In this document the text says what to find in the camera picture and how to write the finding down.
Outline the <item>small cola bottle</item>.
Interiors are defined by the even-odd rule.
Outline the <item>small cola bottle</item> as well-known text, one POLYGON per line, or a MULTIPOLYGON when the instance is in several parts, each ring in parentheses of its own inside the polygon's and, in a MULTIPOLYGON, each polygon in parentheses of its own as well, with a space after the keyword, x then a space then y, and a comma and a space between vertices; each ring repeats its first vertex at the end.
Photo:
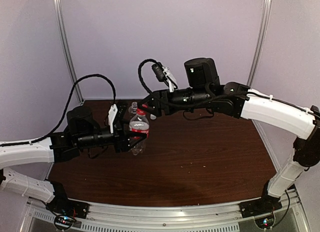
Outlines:
POLYGON ((137 143, 133 147, 133 149, 131 149, 133 155, 138 155, 140 153, 143 153, 146 147, 146 139, 148 138, 149 131, 150 131, 150 123, 147 119, 146 114, 147 114, 146 111, 140 108, 137 108, 136 114, 129 122, 130 131, 145 134, 147 136, 143 141, 137 143))

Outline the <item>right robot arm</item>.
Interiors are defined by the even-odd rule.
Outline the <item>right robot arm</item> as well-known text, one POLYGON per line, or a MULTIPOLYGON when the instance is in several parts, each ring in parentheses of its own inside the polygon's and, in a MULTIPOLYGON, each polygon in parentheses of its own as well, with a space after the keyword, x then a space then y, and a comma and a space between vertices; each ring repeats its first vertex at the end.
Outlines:
POLYGON ((294 155, 283 168, 266 182, 262 196, 243 202, 243 212, 271 212, 277 208, 281 196, 298 177, 320 161, 320 111, 318 107, 303 108, 265 95, 237 82, 221 84, 216 65, 211 58, 195 58, 185 62, 189 87, 179 89, 170 70, 151 59, 152 70, 166 90, 149 91, 138 107, 156 117, 178 111, 193 112, 206 109, 234 118, 260 121, 296 136, 294 155))

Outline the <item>large clear plastic bottle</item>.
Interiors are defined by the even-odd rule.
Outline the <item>large clear plastic bottle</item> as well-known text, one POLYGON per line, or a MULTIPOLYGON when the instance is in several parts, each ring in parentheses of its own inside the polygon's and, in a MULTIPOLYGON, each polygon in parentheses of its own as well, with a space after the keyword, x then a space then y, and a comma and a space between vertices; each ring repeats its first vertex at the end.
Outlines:
POLYGON ((138 103, 136 101, 132 102, 131 106, 128 109, 129 115, 131 117, 135 116, 137 114, 138 109, 138 103))

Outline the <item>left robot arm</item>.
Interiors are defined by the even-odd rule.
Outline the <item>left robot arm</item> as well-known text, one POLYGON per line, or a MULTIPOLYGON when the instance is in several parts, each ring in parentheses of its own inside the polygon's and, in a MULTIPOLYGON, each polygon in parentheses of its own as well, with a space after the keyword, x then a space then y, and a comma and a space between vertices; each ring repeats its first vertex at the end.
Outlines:
POLYGON ((126 105, 112 105, 108 112, 108 126, 100 127, 89 107, 78 106, 67 112, 67 127, 63 132, 33 141, 6 142, 0 145, 0 188, 22 196, 41 200, 51 209, 67 214, 73 209, 61 183, 41 181, 17 173, 11 166, 38 162, 60 163, 70 161, 82 151, 96 147, 114 146, 116 152, 131 150, 144 141, 147 131, 125 131, 126 105))

